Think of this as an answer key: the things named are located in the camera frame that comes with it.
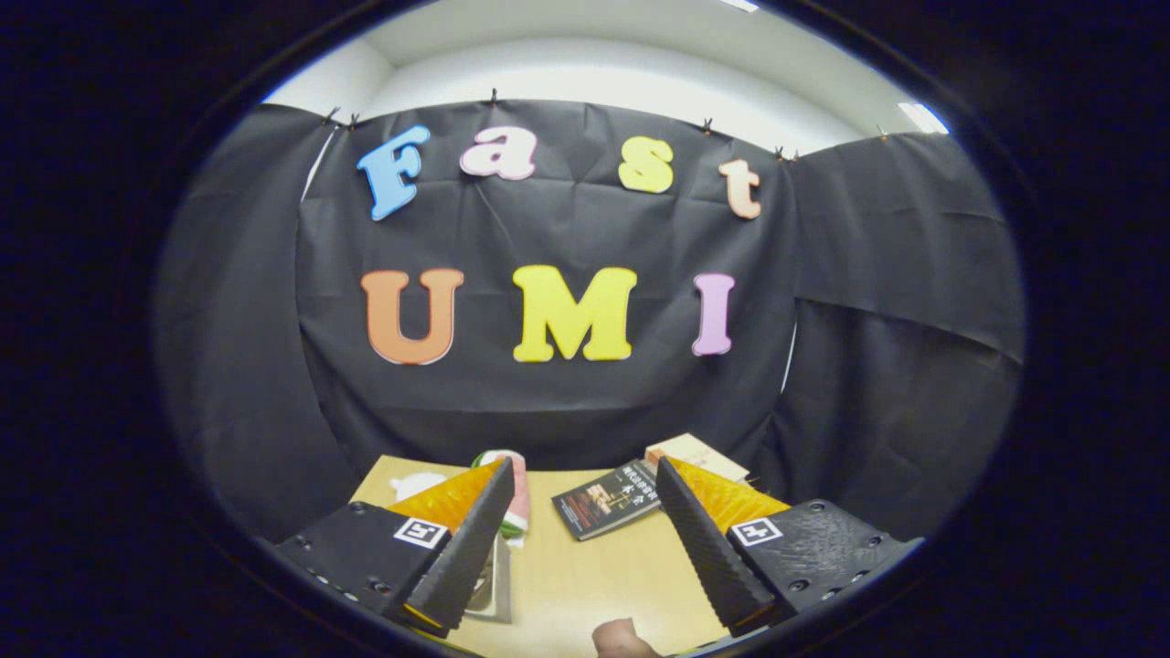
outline plush toy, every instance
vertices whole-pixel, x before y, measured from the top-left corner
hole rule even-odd
[[[528,532],[528,473],[524,468],[524,458],[510,450],[489,450],[476,457],[475,461],[472,462],[472,467],[491,464],[505,457],[512,459],[512,475],[516,480],[515,494],[512,495],[511,505],[508,506],[508,512],[504,514],[504,521],[500,525],[500,534],[511,540],[521,537]]]

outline foam letter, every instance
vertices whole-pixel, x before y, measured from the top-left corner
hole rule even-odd
[[[365,170],[373,192],[371,219],[379,221],[408,204],[418,193],[418,187],[402,181],[402,174],[414,178],[422,171],[419,150],[411,144],[421,144],[429,138],[427,126],[415,125],[358,160],[358,169]],[[395,155],[398,149],[402,150],[401,156]]]
[[[496,143],[501,137],[503,143]],[[488,128],[475,136],[475,143],[459,158],[460,169],[472,176],[495,173],[504,180],[523,180],[536,171],[536,135],[529,130],[515,125]]]
[[[362,277],[366,292],[370,345],[391,363],[426,365],[447,355],[455,336],[455,288],[463,283],[457,269],[428,269],[419,283],[431,292],[431,331],[413,341],[399,325],[398,295],[410,277],[393,269],[371,272]]]
[[[551,265],[528,265],[512,274],[512,281],[524,290],[524,328],[521,342],[512,350],[516,361],[543,363],[552,358],[552,345],[545,342],[545,327],[566,359],[590,333],[581,350],[589,361],[621,361],[633,352],[626,342],[626,308],[629,290],[638,275],[621,267],[599,270],[580,303],[573,301],[560,270]]]
[[[618,178],[627,190],[666,192],[674,183],[674,171],[667,163],[674,159],[674,150],[661,139],[631,137],[621,145]]]
[[[751,200],[752,186],[759,187],[759,174],[748,170],[745,160],[731,160],[720,165],[720,173],[728,177],[728,205],[731,212],[744,219],[759,217],[759,203]]]
[[[695,356],[727,354],[731,350],[731,338],[728,338],[728,294],[735,288],[735,279],[727,274],[700,274],[695,277],[695,287],[698,288],[702,313],[698,340],[690,345],[690,351]]]

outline ceiling light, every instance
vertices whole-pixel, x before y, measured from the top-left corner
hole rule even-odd
[[[751,2],[748,2],[748,0],[720,0],[720,2],[723,2],[724,5],[730,5],[736,9],[743,9],[749,14],[759,8],[758,5],[752,5]]]
[[[906,116],[910,117],[910,121],[918,126],[923,132],[938,132],[941,135],[950,133],[943,122],[938,121],[935,112],[931,112],[929,108],[922,103],[899,103],[899,108],[906,112]]]

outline white wall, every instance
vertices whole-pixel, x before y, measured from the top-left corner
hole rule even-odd
[[[695,125],[711,117],[715,130],[769,150],[784,146],[789,157],[866,137],[828,110],[773,83],[681,53],[628,42],[510,41],[393,70],[369,44],[356,43],[362,40],[322,59],[267,102],[321,115],[342,105],[335,118],[344,122],[351,112],[372,118],[410,108],[486,101],[495,87],[504,100],[615,105]],[[379,75],[381,78],[372,83]]]
[[[393,67],[385,55],[364,39],[355,39],[305,67],[289,78],[264,103],[291,105],[346,123],[363,112],[370,98],[386,84]]]
[[[371,28],[365,40],[395,67],[525,39],[639,43],[730,67],[827,108],[876,137],[916,131],[913,101],[831,41],[766,6],[744,13],[716,0],[435,0]]]

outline white ceiling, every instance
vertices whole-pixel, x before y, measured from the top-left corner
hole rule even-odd
[[[717,0],[439,0],[370,30],[394,68],[515,40],[587,37],[675,50],[736,68],[820,105],[863,135],[917,131],[911,98],[824,39],[762,8]]]

